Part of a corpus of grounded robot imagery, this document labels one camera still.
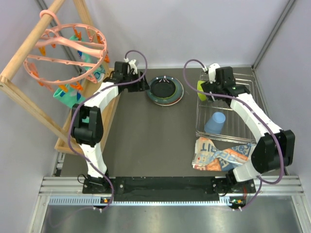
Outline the dark blue speckled plate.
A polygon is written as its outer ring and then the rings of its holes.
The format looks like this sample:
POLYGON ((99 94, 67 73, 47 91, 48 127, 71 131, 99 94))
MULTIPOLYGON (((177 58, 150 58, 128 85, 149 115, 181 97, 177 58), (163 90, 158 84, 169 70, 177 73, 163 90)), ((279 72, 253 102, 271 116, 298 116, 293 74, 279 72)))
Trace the dark blue speckled plate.
POLYGON ((182 83, 171 76, 157 76, 149 82, 150 90, 148 90, 147 96, 151 100, 151 95, 155 95, 160 98, 168 98, 172 96, 175 92, 184 92, 184 87, 182 83))

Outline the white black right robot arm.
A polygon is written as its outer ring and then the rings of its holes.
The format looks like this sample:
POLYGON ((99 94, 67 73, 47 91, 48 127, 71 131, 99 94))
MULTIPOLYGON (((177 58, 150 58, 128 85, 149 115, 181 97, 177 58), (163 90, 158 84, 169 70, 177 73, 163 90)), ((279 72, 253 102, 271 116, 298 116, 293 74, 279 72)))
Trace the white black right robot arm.
POLYGON ((281 129, 264 113, 247 86, 236 82, 232 67, 213 63, 203 67, 203 71, 208 75, 208 80, 201 84, 207 99, 226 102, 250 129, 256 141, 248 161, 228 171, 228 189, 238 192, 244 187, 245 181, 290 166, 294 158, 294 133, 281 129))

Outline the red teal floral plate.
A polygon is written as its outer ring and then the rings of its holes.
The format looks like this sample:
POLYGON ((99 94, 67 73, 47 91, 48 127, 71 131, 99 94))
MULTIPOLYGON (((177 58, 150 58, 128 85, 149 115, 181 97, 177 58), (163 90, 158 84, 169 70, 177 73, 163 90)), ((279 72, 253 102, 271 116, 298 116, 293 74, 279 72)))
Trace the red teal floral plate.
POLYGON ((175 92, 172 96, 168 98, 160 98, 156 97, 155 95, 151 95, 151 100, 153 103, 159 106, 172 106, 179 103, 184 96, 184 92, 177 93, 175 92))

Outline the lime green bowl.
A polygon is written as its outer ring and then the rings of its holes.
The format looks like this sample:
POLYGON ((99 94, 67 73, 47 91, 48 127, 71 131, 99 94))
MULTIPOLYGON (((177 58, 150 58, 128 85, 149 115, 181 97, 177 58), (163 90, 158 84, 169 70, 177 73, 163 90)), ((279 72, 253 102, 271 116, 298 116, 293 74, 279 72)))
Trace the lime green bowl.
POLYGON ((201 84, 203 84, 203 83, 205 83, 204 80, 199 80, 197 82, 197 90, 199 91, 199 93, 197 93, 197 94, 198 94, 198 98, 200 101, 206 101, 207 100, 207 96, 203 94, 203 88, 201 86, 201 84))

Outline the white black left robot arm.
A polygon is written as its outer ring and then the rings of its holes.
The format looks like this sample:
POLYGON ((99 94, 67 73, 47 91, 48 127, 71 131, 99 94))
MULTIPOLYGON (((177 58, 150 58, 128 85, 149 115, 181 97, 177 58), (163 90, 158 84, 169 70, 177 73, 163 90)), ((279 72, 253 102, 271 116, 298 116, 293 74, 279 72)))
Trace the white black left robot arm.
POLYGON ((72 108, 71 137, 80 145, 88 168, 83 187, 85 194, 101 194, 111 188, 110 180, 104 177, 107 166, 101 149, 104 135, 102 112, 124 89, 128 92, 149 89, 143 73, 138 73, 136 62, 127 58, 123 62, 115 62, 111 76, 102 82, 93 96, 81 107, 75 104, 72 108))

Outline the light blue cup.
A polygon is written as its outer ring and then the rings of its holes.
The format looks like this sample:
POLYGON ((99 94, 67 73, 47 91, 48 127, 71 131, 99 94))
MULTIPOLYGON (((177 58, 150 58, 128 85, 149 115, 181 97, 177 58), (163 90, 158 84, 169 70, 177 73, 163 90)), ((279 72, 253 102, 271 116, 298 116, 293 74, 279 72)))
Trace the light blue cup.
POLYGON ((226 117, 221 112, 215 112, 205 124, 206 133, 221 134, 226 117))

